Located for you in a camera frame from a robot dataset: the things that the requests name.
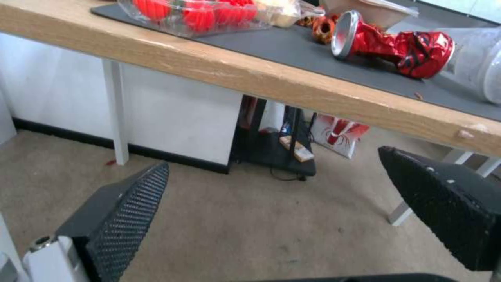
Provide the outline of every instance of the orange figurine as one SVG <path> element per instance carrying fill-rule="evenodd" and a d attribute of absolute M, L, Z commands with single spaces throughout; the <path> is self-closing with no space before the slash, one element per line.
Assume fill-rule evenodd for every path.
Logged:
<path fill-rule="evenodd" d="M 330 18 L 319 17 L 313 21 L 313 37 L 319 43 L 329 44 L 335 29 L 336 23 Z"/>

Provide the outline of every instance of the red food in container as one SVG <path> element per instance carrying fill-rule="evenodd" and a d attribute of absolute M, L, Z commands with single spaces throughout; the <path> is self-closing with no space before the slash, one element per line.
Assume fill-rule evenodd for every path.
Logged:
<path fill-rule="evenodd" d="M 214 7 L 205 0 L 186 2 L 183 21 L 195 32 L 210 31 L 215 25 Z"/>
<path fill-rule="evenodd" d="M 258 10 L 252 0 L 219 0 L 216 5 L 216 21 L 219 24 L 238 25 L 252 21 Z"/>
<path fill-rule="evenodd" d="M 133 0 L 133 3 L 152 21 L 161 21 L 170 14 L 170 5 L 162 0 Z"/>
<path fill-rule="evenodd" d="M 336 24 L 331 47 L 340 59 L 351 55 L 379 57 L 394 63 L 404 75 L 430 78 L 451 58 L 454 41 L 442 32 L 385 34 L 363 22 L 357 11 L 348 11 Z"/>

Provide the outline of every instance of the red peppers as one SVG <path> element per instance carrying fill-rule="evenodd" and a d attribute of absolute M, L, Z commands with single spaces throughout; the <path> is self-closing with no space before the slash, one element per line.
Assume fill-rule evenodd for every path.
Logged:
<path fill-rule="evenodd" d="M 141 14 L 152 21 L 161 21 L 170 14 L 170 5 L 162 0 L 133 0 Z"/>
<path fill-rule="evenodd" d="M 185 2 L 183 22 L 195 32 L 210 31 L 215 24 L 214 7 L 204 0 Z"/>
<path fill-rule="evenodd" d="M 149 20 L 159 22 L 172 9 L 182 11 L 182 22 L 197 33 L 206 33 L 215 25 L 238 26 L 250 22 L 258 10 L 253 0 L 133 0 L 138 11 Z"/>

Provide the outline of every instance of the can lid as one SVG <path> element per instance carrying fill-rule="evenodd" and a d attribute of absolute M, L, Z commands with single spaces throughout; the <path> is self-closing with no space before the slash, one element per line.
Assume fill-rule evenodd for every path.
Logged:
<path fill-rule="evenodd" d="M 362 16 L 356 10 L 344 12 L 336 23 L 332 36 L 331 50 L 334 57 L 344 59 L 350 54 L 358 22 Z"/>

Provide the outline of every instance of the red and white bag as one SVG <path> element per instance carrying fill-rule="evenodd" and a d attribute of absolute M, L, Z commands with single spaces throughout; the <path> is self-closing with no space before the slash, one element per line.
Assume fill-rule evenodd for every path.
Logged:
<path fill-rule="evenodd" d="M 348 119 L 318 114 L 311 132 L 316 143 L 351 159 L 357 141 L 369 128 Z"/>

